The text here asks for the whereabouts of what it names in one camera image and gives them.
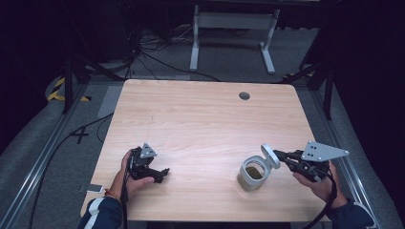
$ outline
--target hand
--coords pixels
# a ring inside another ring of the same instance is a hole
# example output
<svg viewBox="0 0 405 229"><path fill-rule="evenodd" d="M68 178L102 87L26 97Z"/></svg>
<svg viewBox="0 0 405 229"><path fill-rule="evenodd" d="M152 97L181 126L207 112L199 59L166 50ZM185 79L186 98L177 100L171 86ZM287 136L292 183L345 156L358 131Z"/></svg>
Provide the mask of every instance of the hand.
<svg viewBox="0 0 405 229"><path fill-rule="evenodd" d="M127 167L128 159L131 155L131 151L128 151L125 156L122 158L121 161L121 168L117 173L116 177L114 178L113 184L111 185L110 191L115 194L118 198L121 197L121 190L122 190L122 181L125 176L125 170ZM145 177L138 180L133 180L131 177L128 177L127 181L127 191L128 191L128 198L134 195L137 189L145 186L146 184L153 183L155 180L152 177Z"/></svg>
<svg viewBox="0 0 405 229"><path fill-rule="evenodd" d="M330 208L337 208L345 205L348 201L346 200L345 196L342 193L342 190L340 189L339 176L337 175L336 167L333 165L333 163L331 163L331 161L330 161L330 171L333 176L333 179L336 182L336 189L337 189L337 197ZM329 195L331 193L330 179L325 177L319 182L312 182L298 173L293 173L292 175L302 185L309 187L317 197L321 198L325 202L328 201Z"/></svg>

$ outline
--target table top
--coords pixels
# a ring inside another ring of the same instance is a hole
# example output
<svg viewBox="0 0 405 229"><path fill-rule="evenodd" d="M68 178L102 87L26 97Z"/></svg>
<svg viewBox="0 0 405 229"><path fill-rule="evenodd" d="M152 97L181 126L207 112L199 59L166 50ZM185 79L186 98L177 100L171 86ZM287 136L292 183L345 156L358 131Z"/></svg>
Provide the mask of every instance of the table top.
<svg viewBox="0 0 405 229"><path fill-rule="evenodd" d="M249 100L239 97L241 92ZM260 146L292 152L313 140L289 85L127 80L91 183L110 187L129 149L148 143L150 168L170 168L129 200L128 219L178 221L311 221L324 207L283 163L256 191L236 176ZM87 194L87 202L103 194Z"/></svg>

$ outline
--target white metal frame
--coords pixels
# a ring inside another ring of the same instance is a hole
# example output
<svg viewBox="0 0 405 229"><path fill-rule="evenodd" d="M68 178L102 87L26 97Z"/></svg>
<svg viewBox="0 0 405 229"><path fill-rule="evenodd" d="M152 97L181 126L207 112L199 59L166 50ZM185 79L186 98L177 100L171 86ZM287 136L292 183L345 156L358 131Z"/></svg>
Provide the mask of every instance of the white metal frame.
<svg viewBox="0 0 405 229"><path fill-rule="evenodd" d="M279 12L279 10L275 10L273 14L200 12L199 6L195 6L193 24L194 42L191 52L190 70L196 71L198 66L200 47L199 28L267 30L266 42L261 42L260 47L266 62L267 72L274 74L275 70L268 47L274 34Z"/></svg>

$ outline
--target dark sleeve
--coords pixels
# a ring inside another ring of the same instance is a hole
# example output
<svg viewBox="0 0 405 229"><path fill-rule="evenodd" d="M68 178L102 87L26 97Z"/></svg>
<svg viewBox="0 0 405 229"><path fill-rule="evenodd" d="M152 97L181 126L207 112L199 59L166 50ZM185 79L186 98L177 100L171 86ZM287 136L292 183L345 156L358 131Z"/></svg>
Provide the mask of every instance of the dark sleeve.
<svg viewBox="0 0 405 229"><path fill-rule="evenodd" d="M333 229L375 228L373 217L367 208L358 202L348 199L348 203L327 211Z"/></svg>
<svg viewBox="0 0 405 229"><path fill-rule="evenodd" d="M118 228L122 223L122 206L115 198L95 198L87 204L77 229Z"/></svg>

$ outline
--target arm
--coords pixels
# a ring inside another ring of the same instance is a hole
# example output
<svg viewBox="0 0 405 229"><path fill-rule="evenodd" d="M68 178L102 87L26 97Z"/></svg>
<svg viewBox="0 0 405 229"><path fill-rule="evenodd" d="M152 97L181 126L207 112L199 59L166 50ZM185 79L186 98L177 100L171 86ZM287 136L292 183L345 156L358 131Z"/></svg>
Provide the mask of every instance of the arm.
<svg viewBox="0 0 405 229"><path fill-rule="evenodd" d="M330 171L337 188L337 197L327 211L327 217L332 221L333 229L375 228L369 211L360 203L354 203L343 195L336 167L331 162ZM311 182L298 173L294 173L293 176L301 184L309 187L317 197L325 202L328 201L331 192L331 181L328 178L324 178L320 182Z"/></svg>
<svg viewBox="0 0 405 229"><path fill-rule="evenodd" d="M125 170L131 151L121 161L121 168L106 191L104 198L95 198L88 203L86 213L78 224L77 228L118 228L122 222L122 205L120 202L122 183ZM152 177L127 181L128 198L132 197L136 190L146 184L155 182Z"/></svg>

